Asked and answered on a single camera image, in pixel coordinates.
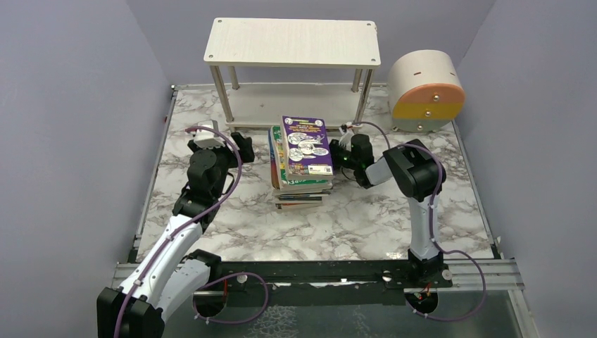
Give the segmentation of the purple cartoon book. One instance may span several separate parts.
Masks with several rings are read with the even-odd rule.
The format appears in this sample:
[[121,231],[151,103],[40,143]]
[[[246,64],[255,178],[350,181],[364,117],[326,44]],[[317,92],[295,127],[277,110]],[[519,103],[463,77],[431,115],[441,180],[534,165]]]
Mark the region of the purple cartoon book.
[[322,118],[281,117],[284,165],[290,180],[331,180],[332,156]]

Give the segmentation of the white two-tier shelf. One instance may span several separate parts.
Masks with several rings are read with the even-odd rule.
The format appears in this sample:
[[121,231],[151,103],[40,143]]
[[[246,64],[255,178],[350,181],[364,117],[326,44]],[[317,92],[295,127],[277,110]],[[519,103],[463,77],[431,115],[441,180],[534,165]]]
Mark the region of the white two-tier shelf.
[[216,18],[204,60],[232,130],[283,115],[359,123],[381,64],[371,20]]

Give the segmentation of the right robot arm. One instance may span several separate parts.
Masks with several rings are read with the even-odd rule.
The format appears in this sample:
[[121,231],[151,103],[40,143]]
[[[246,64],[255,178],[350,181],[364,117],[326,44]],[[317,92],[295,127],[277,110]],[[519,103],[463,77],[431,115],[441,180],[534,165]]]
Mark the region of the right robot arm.
[[357,184],[369,189],[394,180],[408,200],[411,240],[407,251],[408,279],[412,283],[431,280],[444,269],[444,254],[438,248],[438,195],[446,180],[446,170],[419,140],[393,146],[375,160],[370,138],[365,134],[347,135],[329,143],[335,170],[353,172]]

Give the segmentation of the green 104-storey treehouse book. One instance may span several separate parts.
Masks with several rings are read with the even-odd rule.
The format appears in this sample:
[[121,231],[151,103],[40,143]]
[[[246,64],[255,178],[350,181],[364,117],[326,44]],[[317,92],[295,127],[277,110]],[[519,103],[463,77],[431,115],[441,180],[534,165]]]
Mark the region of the green 104-storey treehouse book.
[[284,150],[280,126],[270,128],[268,135],[272,185],[279,193],[330,193],[329,180],[290,180],[284,167]]

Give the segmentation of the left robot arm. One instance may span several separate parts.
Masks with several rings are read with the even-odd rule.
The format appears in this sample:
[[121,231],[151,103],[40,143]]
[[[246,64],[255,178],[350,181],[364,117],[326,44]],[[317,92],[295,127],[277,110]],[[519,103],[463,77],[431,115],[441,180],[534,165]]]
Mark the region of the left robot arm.
[[226,183],[229,171],[241,174],[243,164],[254,162],[253,140],[239,132],[226,137],[209,127],[191,131],[187,182],[172,216],[134,271],[118,287],[106,287],[98,295],[98,337],[161,337],[172,313],[215,272],[207,259],[185,261],[184,256],[237,187],[238,177]]

